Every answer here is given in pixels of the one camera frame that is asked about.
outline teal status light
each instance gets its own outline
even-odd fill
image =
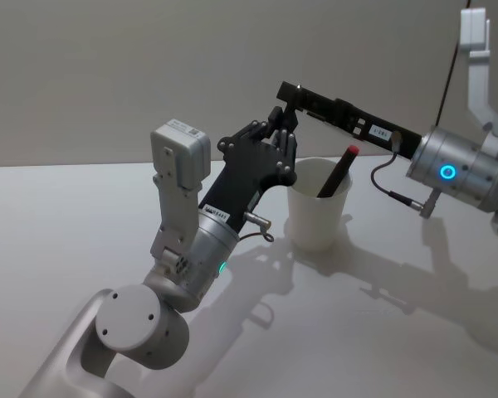
[[[227,262],[223,261],[222,264],[219,266],[219,270],[217,271],[219,274],[223,272],[223,270],[227,267]]]
[[[457,170],[451,164],[445,164],[439,170],[439,175],[443,180],[453,180],[454,178],[456,178]]]

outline table surface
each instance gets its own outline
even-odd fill
[[[433,218],[385,197],[370,170],[336,246],[285,238],[286,189],[256,213],[276,241],[243,241],[203,305],[188,350],[164,371],[118,358],[108,378],[137,398],[498,397],[498,238],[490,215],[442,197]],[[380,182],[428,190],[398,160]],[[222,168],[212,165],[206,191]],[[0,398],[17,396],[96,291],[139,283],[160,211],[151,164],[0,168]],[[243,232],[255,226],[246,226]]]

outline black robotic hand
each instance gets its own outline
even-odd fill
[[[296,126],[295,106],[288,105],[284,111],[276,106],[267,122],[254,120],[222,138],[217,148],[223,153],[225,168],[199,208],[221,215],[239,232],[246,222],[244,213],[255,208],[265,191],[295,182]],[[273,134],[272,143],[262,141]]]

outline black marker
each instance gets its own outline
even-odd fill
[[[340,183],[344,180],[349,172],[350,165],[358,156],[359,149],[354,145],[350,145],[339,162],[335,165],[334,170],[326,180],[317,197],[332,197],[337,191]]]

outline gray wall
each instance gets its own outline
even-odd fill
[[[463,3],[0,0],[0,165],[149,161],[149,131],[171,118],[215,144],[264,119],[283,80],[424,133]],[[498,111],[498,0],[486,5]],[[465,103],[460,60],[442,124],[479,139]],[[351,142],[300,122],[300,156]]]

